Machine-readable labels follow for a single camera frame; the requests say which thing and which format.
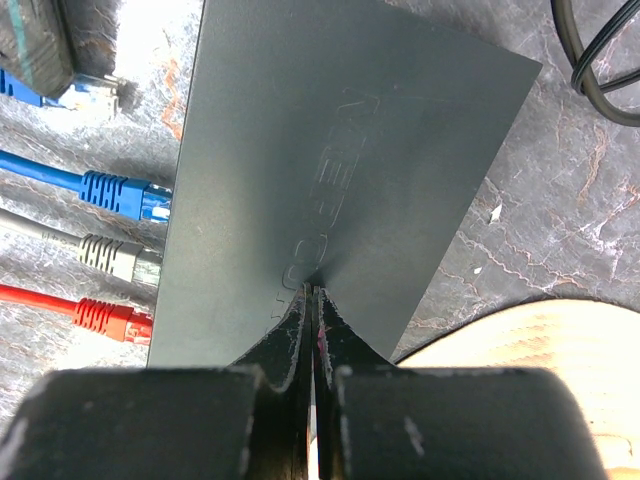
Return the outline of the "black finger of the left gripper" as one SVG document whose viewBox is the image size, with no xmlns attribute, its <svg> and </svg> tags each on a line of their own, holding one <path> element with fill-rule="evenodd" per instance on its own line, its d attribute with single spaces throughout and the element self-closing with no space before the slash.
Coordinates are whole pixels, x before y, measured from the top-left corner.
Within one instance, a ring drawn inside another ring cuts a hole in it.
<svg viewBox="0 0 640 480">
<path fill-rule="evenodd" d="M 41 96 L 65 93 L 75 69 L 60 1 L 1 1 L 1 67 Z"/>
</svg>

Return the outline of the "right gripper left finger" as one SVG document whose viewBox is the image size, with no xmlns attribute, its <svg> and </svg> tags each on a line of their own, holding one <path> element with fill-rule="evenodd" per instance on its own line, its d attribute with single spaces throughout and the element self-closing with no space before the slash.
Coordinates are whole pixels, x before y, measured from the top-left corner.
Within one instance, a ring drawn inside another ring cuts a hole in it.
<svg viewBox="0 0 640 480">
<path fill-rule="evenodd" d="M 1 442 L 5 479 L 304 479 L 311 289 L 226 367 L 50 373 Z"/>
</svg>

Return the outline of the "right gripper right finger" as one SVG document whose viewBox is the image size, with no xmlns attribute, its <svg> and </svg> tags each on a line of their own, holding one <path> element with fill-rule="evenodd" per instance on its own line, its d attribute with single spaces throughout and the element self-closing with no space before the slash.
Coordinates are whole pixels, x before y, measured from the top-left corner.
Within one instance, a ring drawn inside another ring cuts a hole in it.
<svg viewBox="0 0 640 480">
<path fill-rule="evenodd" d="M 312 297 L 324 479 L 602 479 L 574 396 L 539 368 L 408 368 Z"/>
</svg>

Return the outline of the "black network switch box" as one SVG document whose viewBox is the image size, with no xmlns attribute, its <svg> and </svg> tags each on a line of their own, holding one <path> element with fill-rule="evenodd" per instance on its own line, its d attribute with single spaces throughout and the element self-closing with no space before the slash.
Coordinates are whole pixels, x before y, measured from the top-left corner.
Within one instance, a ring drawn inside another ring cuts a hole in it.
<svg viewBox="0 0 640 480">
<path fill-rule="evenodd" d="M 383 1 L 206 2 L 149 365 L 232 363 L 304 282 L 390 357 L 540 70 Z"/>
</svg>

